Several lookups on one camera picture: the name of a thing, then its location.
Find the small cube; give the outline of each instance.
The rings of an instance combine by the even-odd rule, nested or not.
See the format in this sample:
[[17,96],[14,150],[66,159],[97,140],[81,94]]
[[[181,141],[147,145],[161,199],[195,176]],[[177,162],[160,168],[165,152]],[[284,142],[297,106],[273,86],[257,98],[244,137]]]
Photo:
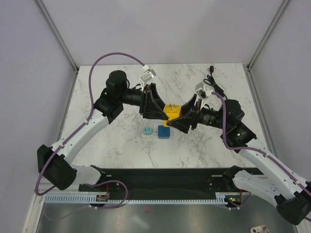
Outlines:
[[143,133],[146,135],[152,134],[152,128],[151,127],[145,127]]
[[157,127],[157,136],[160,139],[167,139],[171,136],[171,129],[170,127],[165,127],[163,125],[159,125]]

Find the white wall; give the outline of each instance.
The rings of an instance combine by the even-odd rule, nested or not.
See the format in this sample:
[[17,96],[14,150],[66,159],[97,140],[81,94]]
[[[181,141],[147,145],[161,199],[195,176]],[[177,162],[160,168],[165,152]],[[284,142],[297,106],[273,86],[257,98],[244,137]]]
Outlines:
[[[43,0],[74,60],[248,63],[282,0]],[[133,64],[109,57],[102,64]]]
[[278,154],[311,180],[311,1],[291,1],[252,69]]
[[32,0],[0,1],[0,232],[21,231],[74,78]]

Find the black cable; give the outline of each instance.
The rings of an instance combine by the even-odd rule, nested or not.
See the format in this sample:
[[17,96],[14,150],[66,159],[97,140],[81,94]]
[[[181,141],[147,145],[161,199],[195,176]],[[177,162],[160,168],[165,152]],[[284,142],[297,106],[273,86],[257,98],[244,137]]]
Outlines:
[[222,90],[217,83],[214,80],[214,77],[212,76],[212,73],[214,72],[214,66],[209,67],[210,75],[207,75],[207,79],[203,79],[203,82],[207,85],[210,85],[214,88],[215,92],[221,95],[222,97],[225,97],[226,100],[228,97],[225,95],[225,91]]
[[210,106],[207,103],[204,105],[204,107],[205,106],[210,110]]
[[136,90],[136,87],[137,87],[137,86],[141,86],[140,83],[136,84],[136,86],[134,86],[132,89],[133,89],[133,90]]

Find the purple cable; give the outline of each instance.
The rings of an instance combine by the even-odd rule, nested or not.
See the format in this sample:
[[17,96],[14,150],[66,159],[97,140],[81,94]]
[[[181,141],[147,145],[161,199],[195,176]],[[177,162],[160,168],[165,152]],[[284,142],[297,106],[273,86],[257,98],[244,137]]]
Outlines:
[[123,182],[117,181],[117,180],[111,180],[111,181],[105,181],[105,182],[98,183],[98,184],[88,184],[88,183],[85,183],[84,185],[89,186],[89,187],[97,187],[97,186],[101,186],[101,185],[106,184],[106,183],[119,183],[119,184],[122,184],[123,187],[125,188],[125,197],[119,204],[116,204],[116,205],[113,205],[113,206],[97,207],[97,209],[114,209],[114,208],[117,208],[119,206],[122,206],[123,203],[126,201],[127,196],[128,196],[128,189],[127,189],[126,185]]
[[[117,180],[111,180],[111,181],[105,181],[105,182],[102,182],[102,183],[98,183],[98,184],[88,184],[88,183],[85,183],[84,185],[86,186],[89,186],[89,187],[97,187],[97,186],[101,186],[103,184],[106,184],[106,183],[119,183],[121,185],[123,185],[123,187],[125,188],[125,197],[124,199],[119,203],[119,204],[116,204],[116,205],[113,205],[113,206],[103,206],[103,207],[95,207],[96,209],[114,209],[114,208],[117,208],[121,205],[123,205],[123,203],[126,201],[127,199],[127,196],[128,196],[128,189],[126,187],[126,185],[121,182],[121,181],[117,181]],[[59,222],[60,220],[63,220],[64,218],[67,218],[69,217],[70,215],[73,215],[81,210],[84,210],[86,208],[90,207],[89,205],[86,205],[86,206],[81,206],[80,208],[77,208],[76,210],[72,211],[71,213],[69,214],[66,214],[65,216],[62,216],[62,217],[59,217],[59,218],[51,218],[47,215],[47,212],[45,211],[44,209],[44,216],[49,220],[49,221],[52,221],[52,222]]]
[[[126,57],[130,57],[132,59],[134,59],[135,61],[137,61],[138,63],[140,63],[142,66],[145,66],[145,64],[140,61],[139,59],[137,59],[136,57],[133,57],[132,55],[129,55],[127,53],[123,53],[123,52],[112,52],[112,53],[107,53],[103,56],[101,56],[100,58],[98,58],[94,64],[92,65],[91,67],[91,70],[89,72],[89,76],[88,76],[88,90],[89,90],[89,95],[91,97],[91,112],[90,114],[88,115],[87,117],[87,121],[90,120],[90,118],[92,117],[92,114],[94,112],[94,99],[93,99],[93,95],[92,95],[92,87],[91,87],[91,77],[92,77],[92,72],[93,72],[93,69],[95,68],[95,66],[97,65],[97,63],[99,63],[100,60],[102,60],[103,58],[105,57],[108,57],[108,56],[111,56],[111,55],[123,55],[123,56],[126,56]],[[66,138],[64,141],[63,141],[63,145],[65,145],[73,136],[75,136],[84,126],[86,125],[85,122],[83,122],[72,134],[69,135],[68,138]],[[53,153],[52,155],[49,157],[49,159],[47,160],[47,162],[44,164],[40,174],[39,174],[39,177],[37,179],[37,182],[35,184],[35,193],[38,195],[38,196],[43,196],[44,194],[50,192],[52,189],[55,188],[55,185],[53,185],[51,188],[49,188],[48,190],[44,191],[43,193],[39,193],[39,185],[40,185],[40,181],[43,177],[43,174],[45,172],[45,170],[47,169],[48,165],[50,164],[51,160],[54,158],[54,156],[59,152],[59,150],[61,149],[62,147],[59,146]]]
[[[253,148],[253,147],[230,147],[228,144],[227,144],[227,139],[226,139],[226,107],[225,107],[225,100],[224,98],[219,95],[218,93],[216,92],[212,92],[213,95],[216,95],[222,102],[222,106],[223,106],[223,141],[224,141],[224,145],[227,149],[229,150],[253,150],[253,151],[256,151],[258,153],[261,153],[263,154],[264,156],[266,156],[267,158],[269,158],[273,163],[275,163],[282,171],[284,171],[294,182],[297,183],[297,179],[285,168],[282,166],[282,164],[280,164],[275,158],[273,158],[272,156],[270,155],[267,155],[265,152],[263,152],[262,150],[260,149],[257,149],[257,148]],[[307,190],[302,184],[300,183],[297,183],[297,185],[302,189],[304,190],[310,197],[311,197],[311,192],[309,190]]]

